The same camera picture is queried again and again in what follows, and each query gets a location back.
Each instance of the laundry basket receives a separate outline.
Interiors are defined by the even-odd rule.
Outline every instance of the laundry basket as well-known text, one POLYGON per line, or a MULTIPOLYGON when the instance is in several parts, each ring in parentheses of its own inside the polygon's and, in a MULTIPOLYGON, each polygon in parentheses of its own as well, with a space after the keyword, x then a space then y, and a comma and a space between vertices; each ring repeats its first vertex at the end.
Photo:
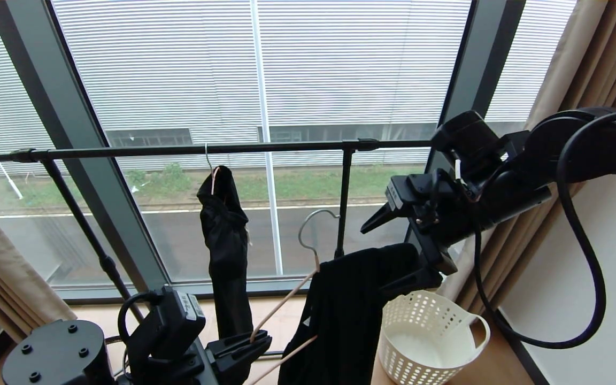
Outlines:
POLYGON ((441 385, 474 361, 491 337, 484 318, 428 291, 401 295, 384 306, 379 361, 400 385, 441 385), (469 325, 484 324, 476 346, 469 325))

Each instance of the bolt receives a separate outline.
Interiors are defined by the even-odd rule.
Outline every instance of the bolt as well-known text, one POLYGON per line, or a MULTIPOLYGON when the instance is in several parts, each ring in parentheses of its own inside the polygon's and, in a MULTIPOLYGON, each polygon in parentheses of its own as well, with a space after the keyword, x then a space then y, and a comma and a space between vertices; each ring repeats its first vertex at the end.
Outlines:
POLYGON ((32 372, 32 374, 30 375, 30 377, 28 377, 28 379, 30 380, 30 382, 37 382, 40 380, 40 378, 42 378, 42 374, 39 373, 38 371, 34 371, 32 372))

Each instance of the wooden floor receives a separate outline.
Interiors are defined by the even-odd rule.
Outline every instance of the wooden floor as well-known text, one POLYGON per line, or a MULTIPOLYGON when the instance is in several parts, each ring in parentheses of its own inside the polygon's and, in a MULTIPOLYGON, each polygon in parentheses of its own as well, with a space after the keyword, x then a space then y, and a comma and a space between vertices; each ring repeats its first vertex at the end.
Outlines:
MULTIPOLYGON (((251 308, 253 312, 254 324, 259 322, 269 312, 274 305, 280 300, 279 298, 264 298, 252 299, 251 308)), ((263 327, 272 336, 272 345, 269 350, 284 350, 284 347, 293 337, 298 325, 298 319, 303 310, 305 297, 296 297, 289 300, 279 312, 274 315, 263 327)), ((218 339, 215 310, 212 302, 202 301, 201 307, 206 314, 206 327, 201 332, 200 338, 204 346, 218 339)), ((118 334, 117 314, 118 305, 87 305, 76 306, 73 308, 79 319, 86 319, 100 325, 105 333, 105 336, 115 336, 118 334)), ((128 318, 128 328, 132 329, 136 326, 136 321, 132 316, 128 318)), ((477 332, 475 338, 483 339, 483 332, 477 332)), ((122 353, 125 346, 122 343, 109 345, 109 358, 115 371, 122 360, 122 353)), ((263 373, 267 368, 274 365, 277 360, 258 360, 253 363, 249 380, 255 379, 260 373, 263 373)), ((278 369, 272 371, 270 375, 263 378, 259 384, 270 385, 277 383, 278 369)), ((379 365, 377 360, 374 365, 374 373, 372 373, 372 383, 377 385, 389 385, 392 382, 379 365)), ((518 361, 515 353, 510 348, 506 340, 499 332, 492 330, 491 341, 489 342, 484 353, 477 358, 471 365, 460 371, 448 385, 501 385, 501 384, 529 384, 532 383, 526 371, 518 361)), ((0 384, 1 381, 1 366, 0 366, 0 384)))

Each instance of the corrugated metal facade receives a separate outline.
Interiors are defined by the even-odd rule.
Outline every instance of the corrugated metal facade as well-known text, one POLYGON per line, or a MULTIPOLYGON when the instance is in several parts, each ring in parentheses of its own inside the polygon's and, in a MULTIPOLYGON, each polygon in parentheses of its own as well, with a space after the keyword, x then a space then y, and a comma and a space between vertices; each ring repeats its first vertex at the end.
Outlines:
MULTIPOLYGON (((248 0, 53 4, 103 129, 185 128, 193 143, 258 141, 248 0)), ((572 4, 527 2, 487 118, 526 118, 572 4)), ((469 0, 259 0, 269 124, 436 122, 468 9, 469 0)), ((0 40, 0 152, 51 146, 0 40)), ((427 153, 380 150, 355 161, 408 163, 425 161, 427 153)), ((232 167, 265 164, 262 154, 211 158, 232 167)), ((274 159, 277 166, 339 164, 341 153, 274 159)), ((203 156, 119 161, 123 169, 172 161, 207 167, 203 156)), ((31 167, 41 170, 7 164, 12 173, 31 167)))

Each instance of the beige curtain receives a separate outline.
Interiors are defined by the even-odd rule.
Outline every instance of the beige curtain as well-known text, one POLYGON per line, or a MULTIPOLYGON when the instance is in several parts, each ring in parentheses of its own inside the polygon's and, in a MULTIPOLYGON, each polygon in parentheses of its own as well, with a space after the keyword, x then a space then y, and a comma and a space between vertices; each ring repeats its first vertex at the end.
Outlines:
MULTIPOLYGON (((596 105, 616 107, 616 1, 577 2, 526 128, 560 110, 596 105)), ((582 186, 572 185, 570 191, 574 195, 582 186)), ((498 225, 482 248, 484 288, 494 307, 509 293, 562 212, 555 187, 551 190, 553 199, 498 225)), ((473 251, 474 243, 467 242, 462 258, 472 260, 473 251)), ((474 277, 467 270, 473 264, 464 265, 469 267, 460 273, 462 283, 450 280, 452 275, 442 293, 464 309, 482 313, 474 277)))
POLYGON ((30 266, 0 229, 0 325, 14 341, 57 319, 75 319, 70 307, 30 266))

